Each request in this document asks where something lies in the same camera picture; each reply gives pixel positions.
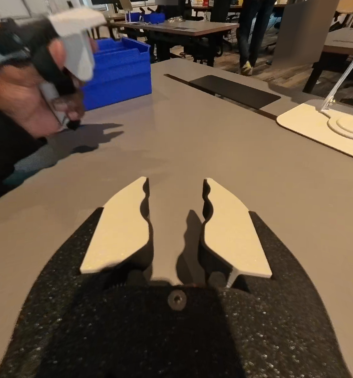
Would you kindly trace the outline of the long grey desk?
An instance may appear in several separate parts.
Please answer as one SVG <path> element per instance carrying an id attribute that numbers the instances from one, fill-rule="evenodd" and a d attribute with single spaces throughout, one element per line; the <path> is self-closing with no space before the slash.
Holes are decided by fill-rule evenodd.
<path id="1" fill-rule="evenodd" d="M 353 57 L 353 28 L 329 32 L 320 58 L 312 65 L 313 70 L 302 91 L 311 93 L 323 71 L 344 73 L 350 56 Z"/>

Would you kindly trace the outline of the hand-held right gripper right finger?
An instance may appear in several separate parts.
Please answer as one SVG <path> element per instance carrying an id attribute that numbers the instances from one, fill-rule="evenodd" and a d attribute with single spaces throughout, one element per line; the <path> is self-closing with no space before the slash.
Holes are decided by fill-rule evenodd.
<path id="1" fill-rule="evenodd" d="M 240 276 L 270 279 L 272 271 L 249 209 L 212 178 L 203 182 L 198 262 L 211 286 L 231 288 Z"/>

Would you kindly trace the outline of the grey desk wooden edge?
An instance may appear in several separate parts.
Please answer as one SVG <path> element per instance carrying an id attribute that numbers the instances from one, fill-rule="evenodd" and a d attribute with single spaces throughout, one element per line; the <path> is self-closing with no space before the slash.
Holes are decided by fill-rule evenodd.
<path id="1" fill-rule="evenodd" d="M 218 51 L 223 44 L 223 36 L 239 27 L 236 23 L 210 22 L 210 21 L 165 21 L 159 24 L 144 22 L 110 22 L 109 26 L 123 30 L 128 36 L 144 36 L 149 42 L 155 44 L 156 58 L 163 62 L 172 58 L 171 49 L 182 46 L 187 54 L 193 57 L 194 62 L 206 61 L 207 66 L 213 67 Z"/>

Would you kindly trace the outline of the beige chair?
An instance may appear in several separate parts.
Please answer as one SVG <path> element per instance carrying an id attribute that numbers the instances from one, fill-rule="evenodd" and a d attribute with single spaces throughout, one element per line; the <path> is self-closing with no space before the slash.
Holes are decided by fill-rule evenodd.
<path id="1" fill-rule="evenodd" d="M 131 12 L 133 11 L 132 3 L 130 0 L 118 0 L 120 7 L 125 11 L 126 22 L 131 23 Z"/>

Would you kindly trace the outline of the small blue storage bins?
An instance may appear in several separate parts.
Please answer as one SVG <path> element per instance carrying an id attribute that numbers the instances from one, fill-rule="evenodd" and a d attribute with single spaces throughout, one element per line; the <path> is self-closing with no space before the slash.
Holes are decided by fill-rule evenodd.
<path id="1" fill-rule="evenodd" d="M 142 13 L 142 12 L 129 12 L 126 14 L 127 22 L 132 23 L 147 23 L 147 24 L 160 24 L 165 22 L 164 13 Z"/>

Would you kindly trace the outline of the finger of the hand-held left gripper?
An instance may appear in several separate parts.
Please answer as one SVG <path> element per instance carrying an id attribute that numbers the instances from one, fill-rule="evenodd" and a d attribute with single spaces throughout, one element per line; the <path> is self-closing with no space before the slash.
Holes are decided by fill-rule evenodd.
<path id="1" fill-rule="evenodd" d="M 104 15 L 91 8 L 71 8 L 47 18 L 60 37 L 80 34 L 106 23 Z"/>

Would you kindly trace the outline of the black desk panel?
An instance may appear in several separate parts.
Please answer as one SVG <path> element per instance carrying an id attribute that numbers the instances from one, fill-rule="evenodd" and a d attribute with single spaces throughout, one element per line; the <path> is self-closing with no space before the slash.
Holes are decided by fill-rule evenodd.
<path id="1" fill-rule="evenodd" d="M 255 110 L 281 99 L 280 96 L 214 75 L 206 75 L 188 82 L 192 87 L 217 94 Z"/>

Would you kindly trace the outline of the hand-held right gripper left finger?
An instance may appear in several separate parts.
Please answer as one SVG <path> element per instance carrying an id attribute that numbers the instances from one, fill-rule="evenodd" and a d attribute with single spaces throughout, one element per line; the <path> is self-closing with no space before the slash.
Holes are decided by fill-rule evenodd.
<path id="1" fill-rule="evenodd" d="M 149 197 L 149 178 L 139 177 L 104 204 L 79 267 L 81 274 L 145 272 L 151 267 L 154 245 Z"/>

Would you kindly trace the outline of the person's left hand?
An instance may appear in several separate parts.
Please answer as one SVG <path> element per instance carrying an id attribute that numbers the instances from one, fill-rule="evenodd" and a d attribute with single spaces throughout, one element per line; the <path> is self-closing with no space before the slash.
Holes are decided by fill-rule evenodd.
<path id="1" fill-rule="evenodd" d="M 53 100 L 50 105 L 40 90 L 42 82 L 32 65 L 0 68 L 0 111 L 36 139 L 60 131 L 54 111 L 65 113 L 70 120 L 81 120 L 85 114 L 79 89 L 75 94 Z"/>

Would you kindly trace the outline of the blue plastic bin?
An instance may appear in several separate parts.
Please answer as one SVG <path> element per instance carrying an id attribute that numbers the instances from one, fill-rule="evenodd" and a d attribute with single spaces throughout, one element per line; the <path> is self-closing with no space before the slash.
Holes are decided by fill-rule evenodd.
<path id="1" fill-rule="evenodd" d="M 85 111 L 152 93 L 150 45 L 126 37 L 96 43 L 94 75 L 82 87 Z"/>

